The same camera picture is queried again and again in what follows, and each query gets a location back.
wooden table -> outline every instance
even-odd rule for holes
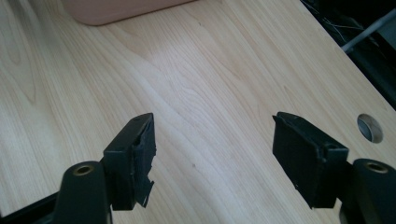
[[[396,113],[298,0],[200,0],[101,27],[59,1],[0,3],[0,210],[58,190],[153,112],[147,209],[115,223],[338,223],[310,210],[272,154],[272,115],[302,116],[396,166]],[[367,141],[359,114],[381,125]]]

wood grain surface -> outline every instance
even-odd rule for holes
[[[146,209],[115,223],[339,223],[272,154],[277,111],[396,166],[396,113],[298,0],[200,0],[91,27],[53,0],[0,2],[0,210],[58,190],[127,121],[153,112]],[[382,127],[379,144],[359,114]]]

light wood tabletop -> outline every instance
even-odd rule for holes
[[[396,167],[396,113],[298,0],[200,0],[109,25],[60,1],[0,2],[0,211],[50,195],[153,112],[146,209],[115,223],[339,223],[311,210],[272,154],[278,111]],[[357,118],[375,118],[381,143]]]

dark floor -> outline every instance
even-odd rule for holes
[[[366,28],[336,8],[323,12],[313,1],[301,1],[340,47]],[[373,33],[347,55],[396,110],[396,50]]]

